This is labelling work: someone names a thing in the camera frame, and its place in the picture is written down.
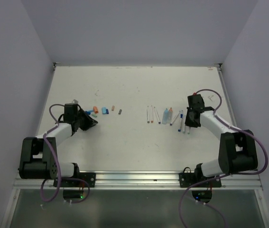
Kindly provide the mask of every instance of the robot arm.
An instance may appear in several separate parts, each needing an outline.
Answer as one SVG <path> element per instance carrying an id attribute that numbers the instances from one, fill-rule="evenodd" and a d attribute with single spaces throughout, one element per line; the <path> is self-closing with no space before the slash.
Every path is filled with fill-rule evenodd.
<path id="1" fill-rule="evenodd" d="M 205 180 L 220 174 L 238 173 L 254 170 L 258 166 L 255 142 L 245 134 L 229 129 L 214 115 L 212 107 L 205 107 L 201 95 L 188 97 L 189 107 L 185 125 L 189 127 L 206 127 L 220 140 L 218 159 L 200 163 L 196 166 L 196 181 Z"/>
<path id="2" fill-rule="evenodd" d="M 56 148 L 65 139 L 76 133 L 78 128 L 83 131 L 95 126 L 98 122 L 87 115 L 78 104 L 65 104 L 63 121 L 59 121 L 57 127 L 46 135 L 56 155 Z M 43 135 L 27 137 L 23 140 L 19 164 L 19 175 L 22 179 L 55 179 L 57 168 L 54 157 L 44 142 Z M 34 155 L 42 153 L 42 158 Z M 77 178 L 79 168 L 76 163 L 60 162 L 61 176 Z"/>

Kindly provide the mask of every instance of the small orange object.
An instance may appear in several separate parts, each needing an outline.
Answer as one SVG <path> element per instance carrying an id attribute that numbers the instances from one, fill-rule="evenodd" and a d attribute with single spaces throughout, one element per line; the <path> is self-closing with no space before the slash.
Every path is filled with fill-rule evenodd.
<path id="1" fill-rule="evenodd" d="M 94 111 L 94 113 L 98 113 L 98 109 L 96 106 L 93 107 L 93 111 Z"/>

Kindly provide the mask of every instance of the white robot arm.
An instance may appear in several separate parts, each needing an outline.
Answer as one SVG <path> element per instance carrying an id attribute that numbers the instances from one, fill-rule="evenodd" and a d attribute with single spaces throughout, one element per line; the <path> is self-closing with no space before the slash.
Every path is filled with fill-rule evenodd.
<path id="1" fill-rule="evenodd" d="M 254 170 L 258 166 L 255 142 L 247 135 L 228 128 L 231 126 L 214 113 L 212 107 L 205 107 L 200 94 L 188 96 L 185 125 L 188 127 L 206 127 L 220 140 L 218 159 L 200 163 L 196 166 L 196 182 L 220 174 L 238 173 Z"/>

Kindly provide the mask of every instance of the marker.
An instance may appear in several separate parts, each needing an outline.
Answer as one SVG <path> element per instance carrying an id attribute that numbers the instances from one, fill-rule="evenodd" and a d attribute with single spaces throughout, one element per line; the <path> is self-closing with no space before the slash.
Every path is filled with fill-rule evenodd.
<path id="1" fill-rule="evenodd" d="M 168 111 L 168 118 L 167 118 L 168 121 L 172 120 L 172 113 L 173 113 L 172 108 L 170 108 L 169 111 Z"/>
<path id="2" fill-rule="evenodd" d="M 167 124 L 167 118 L 168 118 L 168 109 L 166 108 L 163 113 L 162 124 Z"/>
<path id="3" fill-rule="evenodd" d="M 147 106 L 147 123 L 150 123 L 149 106 Z"/>
<path id="4" fill-rule="evenodd" d="M 181 132 L 183 125 L 183 110 L 181 111 L 181 120 L 180 120 L 180 128 L 178 129 L 178 132 Z"/>
<path id="5" fill-rule="evenodd" d="M 158 111 L 157 111 L 157 109 L 155 107 L 154 107 L 154 112 L 155 112 L 155 116 L 157 118 L 158 124 L 161 124 L 161 121 L 160 121 L 159 115 L 158 115 Z"/>
<path id="6" fill-rule="evenodd" d="M 186 132 L 186 128 L 185 128 L 185 126 L 186 126 L 185 123 L 183 123 L 183 124 L 182 124 L 182 132 L 183 132 L 184 134 L 185 134 L 185 132 Z"/>
<path id="7" fill-rule="evenodd" d="M 178 114 L 176 114 L 175 117 L 173 117 L 173 120 L 171 121 L 170 126 L 172 126 L 174 124 L 174 122 L 176 121 L 176 119 L 178 118 L 180 113 L 181 113 L 181 111 L 179 111 Z"/>
<path id="8" fill-rule="evenodd" d="M 153 123 L 153 107 L 151 106 L 151 122 Z"/>

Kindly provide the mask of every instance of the white table surface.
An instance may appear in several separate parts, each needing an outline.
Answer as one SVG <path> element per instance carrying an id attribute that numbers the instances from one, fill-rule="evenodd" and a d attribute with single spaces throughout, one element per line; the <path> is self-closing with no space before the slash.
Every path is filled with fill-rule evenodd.
<path id="1" fill-rule="evenodd" d="M 187 96 L 202 88 L 222 95 L 218 113 L 230 122 L 216 68 L 58 66 L 38 133 L 54 125 L 48 112 L 50 105 L 76 99 L 84 110 L 98 107 L 99 124 L 86 132 L 79 129 L 65 140 L 57 149 L 60 162 L 76 162 L 83 171 L 193 169 L 198 163 L 218 157 L 219 141 L 203 127 L 191 129 L 188 135 L 177 132 L 178 122 L 173 126 L 147 123 L 146 108 L 155 106 L 160 118 L 170 107 L 174 114 L 181 109 L 186 113 Z M 211 92 L 203 92 L 202 96 L 206 106 L 216 107 L 219 103 Z M 109 109 L 109 115 L 101 114 L 103 106 Z M 54 107 L 53 113 L 58 118 L 63 108 Z"/>

